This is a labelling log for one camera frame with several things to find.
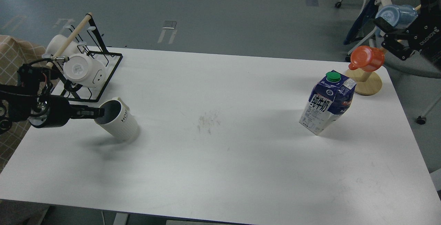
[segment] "orange cup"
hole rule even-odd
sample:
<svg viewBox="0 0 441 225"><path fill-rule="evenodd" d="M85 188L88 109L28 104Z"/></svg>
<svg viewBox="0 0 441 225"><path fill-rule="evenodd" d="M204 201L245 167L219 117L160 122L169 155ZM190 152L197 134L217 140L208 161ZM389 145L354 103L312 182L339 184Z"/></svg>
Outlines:
<svg viewBox="0 0 441 225"><path fill-rule="evenodd" d="M384 53L377 48L359 46L351 54L349 68L356 70L361 68L366 72L373 72L380 68L384 63Z"/></svg>

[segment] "white cup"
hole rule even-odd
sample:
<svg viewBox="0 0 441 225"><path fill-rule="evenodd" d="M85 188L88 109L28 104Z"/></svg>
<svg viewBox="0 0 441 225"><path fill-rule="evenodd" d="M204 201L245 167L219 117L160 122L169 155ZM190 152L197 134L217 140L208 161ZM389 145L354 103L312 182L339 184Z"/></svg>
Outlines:
<svg viewBox="0 0 441 225"><path fill-rule="evenodd" d="M68 80L92 88L103 85L107 77L104 64L86 54L72 54L63 72Z"/></svg>
<svg viewBox="0 0 441 225"><path fill-rule="evenodd" d="M127 141L135 138L138 131L137 122L130 114L130 108L120 97L104 102L100 108L104 108L104 116L96 118L96 124L119 140Z"/></svg>
<svg viewBox="0 0 441 225"><path fill-rule="evenodd" d="M46 48L46 54L54 55L58 49L63 45L63 43L67 40L67 37L64 35L56 35L54 38L52 38L51 42L49 42L47 48ZM63 57L69 57L72 54L81 54L83 51L78 49L78 43L72 41L69 46L64 50L64 52L61 54Z"/></svg>

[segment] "wooden base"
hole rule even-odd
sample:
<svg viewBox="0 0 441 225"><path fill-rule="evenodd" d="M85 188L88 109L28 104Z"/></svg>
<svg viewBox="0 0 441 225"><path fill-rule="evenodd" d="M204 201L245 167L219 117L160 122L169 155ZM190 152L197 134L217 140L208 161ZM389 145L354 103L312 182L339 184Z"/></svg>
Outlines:
<svg viewBox="0 0 441 225"><path fill-rule="evenodd" d="M354 71L347 70L345 75L357 82L356 93L360 95L371 96L379 92L381 90L381 87L383 86L383 82L381 81L380 76L373 72L365 82L361 82L360 79L364 73L365 71L358 68Z"/></svg>

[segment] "floor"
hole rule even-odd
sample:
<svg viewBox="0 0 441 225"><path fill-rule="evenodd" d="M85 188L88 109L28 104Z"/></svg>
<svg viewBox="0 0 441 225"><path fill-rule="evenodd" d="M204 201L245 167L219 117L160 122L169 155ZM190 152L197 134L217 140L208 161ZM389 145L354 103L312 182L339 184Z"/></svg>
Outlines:
<svg viewBox="0 0 441 225"><path fill-rule="evenodd" d="M308 60L345 60L353 45L343 40L362 0L0 0L0 33L41 45L76 25L87 12L107 46ZM161 40L164 21L177 21L175 35ZM441 80L389 70L428 171L441 168L441 103L425 125L414 120L441 91ZM115 217L104 212L106 224ZM165 224L166 219L131 215L128 224ZM57 206L43 221L99 224L101 212Z"/></svg>

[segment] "milk carton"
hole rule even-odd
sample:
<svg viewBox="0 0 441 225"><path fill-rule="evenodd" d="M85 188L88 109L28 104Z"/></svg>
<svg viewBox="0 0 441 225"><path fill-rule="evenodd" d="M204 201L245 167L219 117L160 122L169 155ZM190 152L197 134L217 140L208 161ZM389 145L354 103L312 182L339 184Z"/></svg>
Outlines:
<svg viewBox="0 0 441 225"><path fill-rule="evenodd" d="M356 82L332 70L326 74L309 96L302 117L303 126L318 135L348 110Z"/></svg>

